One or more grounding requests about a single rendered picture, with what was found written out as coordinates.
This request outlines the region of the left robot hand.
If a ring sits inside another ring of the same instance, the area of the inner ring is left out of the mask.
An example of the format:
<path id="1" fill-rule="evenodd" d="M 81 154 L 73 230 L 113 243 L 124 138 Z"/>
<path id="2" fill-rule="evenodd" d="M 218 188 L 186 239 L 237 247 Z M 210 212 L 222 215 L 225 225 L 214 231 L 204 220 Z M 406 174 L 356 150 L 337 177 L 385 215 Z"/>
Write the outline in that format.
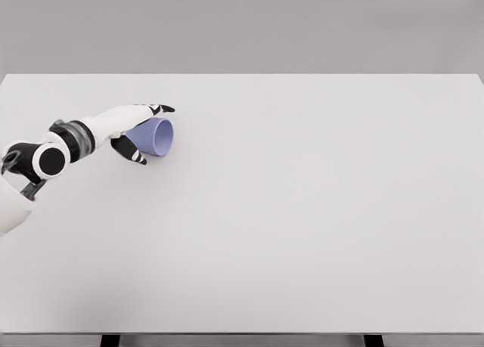
<path id="1" fill-rule="evenodd" d="M 134 104 L 114 107 L 99 116 L 99 141 L 109 141 L 111 147 L 124 159 L 145 165 L 147 160 L 126 132 L 137 125 L 158 117 L 159 114 L 173 113 L 175 109 L 165 104 Z"/>

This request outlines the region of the blue cup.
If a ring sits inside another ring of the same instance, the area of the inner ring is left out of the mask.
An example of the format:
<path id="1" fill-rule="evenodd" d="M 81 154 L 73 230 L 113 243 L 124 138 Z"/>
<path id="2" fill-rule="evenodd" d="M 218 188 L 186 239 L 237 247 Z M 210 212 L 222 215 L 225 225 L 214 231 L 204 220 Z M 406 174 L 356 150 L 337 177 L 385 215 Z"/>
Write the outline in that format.
<path id="1" fill-rule="evenodd" d="M 141 152 L 165 156 L 172 147 L 174 127 L 168 119 L 153 117 L 128 130 L 126 136 Z"/>

